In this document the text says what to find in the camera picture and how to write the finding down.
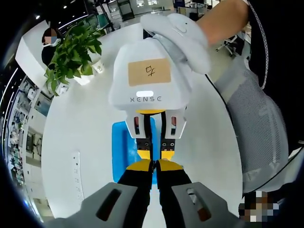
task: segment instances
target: gray mesh chair back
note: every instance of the gray mesh chair back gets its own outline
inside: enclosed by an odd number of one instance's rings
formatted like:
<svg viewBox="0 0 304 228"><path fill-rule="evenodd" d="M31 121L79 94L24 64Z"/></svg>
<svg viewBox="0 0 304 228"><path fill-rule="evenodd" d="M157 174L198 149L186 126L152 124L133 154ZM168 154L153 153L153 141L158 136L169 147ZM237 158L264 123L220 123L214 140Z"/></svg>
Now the gray mesh chair back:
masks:
<svg viewBox="0 0 304 228"><path fill-rule="evenodd" d="M287 135L280 109L260 88L257 76L246 67L242 57L234 59L215 86L231 113L242 162L243 192L253 191L288 161ZM279 189L284 183L283 172L281 178L259 190Z"/></svg>

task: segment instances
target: handwritten label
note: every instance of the handwritten label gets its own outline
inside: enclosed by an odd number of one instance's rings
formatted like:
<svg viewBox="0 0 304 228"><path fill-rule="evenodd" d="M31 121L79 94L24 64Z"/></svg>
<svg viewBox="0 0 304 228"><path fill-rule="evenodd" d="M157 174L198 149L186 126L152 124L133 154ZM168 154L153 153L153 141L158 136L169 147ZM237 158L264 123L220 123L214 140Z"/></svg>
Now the handwritten label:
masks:
<svg viewBox="0 0 304 228"><path fill-rule="evenodd" d="M129 86L171 82L170 63L166 58L128 64Z"/></svg>

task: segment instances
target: window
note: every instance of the window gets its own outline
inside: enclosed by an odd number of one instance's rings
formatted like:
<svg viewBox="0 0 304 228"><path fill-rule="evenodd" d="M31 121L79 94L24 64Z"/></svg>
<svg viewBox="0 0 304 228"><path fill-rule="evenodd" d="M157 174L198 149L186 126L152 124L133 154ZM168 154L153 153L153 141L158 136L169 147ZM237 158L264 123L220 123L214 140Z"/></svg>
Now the window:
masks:
<svg viewBox="0 0 304 228"><path fill-rule="evenodd" d="M158 2L157 2L157 0L148 0L148 4L149 4L149 6L151 6L151 5L157 5Z"/></svg>
<svg viewBox="0 0 304 228"><path fill-rule="evenodd" d="M144 6L144 1L143 0L136 0L136 5L137 5L137 7L143 7Z"/></svg>

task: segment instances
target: desk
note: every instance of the desk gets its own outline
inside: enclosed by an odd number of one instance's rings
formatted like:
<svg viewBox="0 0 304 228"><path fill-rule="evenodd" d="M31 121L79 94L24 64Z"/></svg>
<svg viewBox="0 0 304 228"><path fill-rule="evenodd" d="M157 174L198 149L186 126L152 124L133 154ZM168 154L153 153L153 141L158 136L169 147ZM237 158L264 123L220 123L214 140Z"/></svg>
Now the desk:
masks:
<svg viewBox="0 0 304 228"><path fill-rule="evenodd" d="M80 175L84 197L88 197L112 177L112 124L126 118L108 103L113 80L113 64L119 48L143 38L140 24L134 24L100 38L104 72L89 84L71 85L55 97L42 141L42 176L45 193L55 216L68 217L79 210L74 187L72 154L80 152ZM238 144L226 108L205 76L192 73L196 80L188 105L183 137L176 142L176 161L185 167L192 181L201 181L228 202L238 214L242 196L242 170ZM157 192L151 196L144 224L163 223Z"/></svg>

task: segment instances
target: blue object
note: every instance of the blue object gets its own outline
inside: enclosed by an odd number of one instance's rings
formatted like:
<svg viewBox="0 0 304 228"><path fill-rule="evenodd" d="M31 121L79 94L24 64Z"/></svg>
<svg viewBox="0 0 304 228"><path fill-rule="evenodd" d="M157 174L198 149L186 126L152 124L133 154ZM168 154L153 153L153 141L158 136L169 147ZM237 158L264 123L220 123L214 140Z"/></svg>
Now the blue object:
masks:
<svg viewBox="0 0 304 228"><path fill-rule="evenodd" d="M157 141L155 120L150 118L150 122L153 160L158 160L160 158L160 146ZM119 181L129 165L140 160L141 158L137 153L136 139L131 138L125 121L114 123L112 126L112 169L114 182L117 183ZM153 173L152 184L157 184L156 171Z"/></svg>

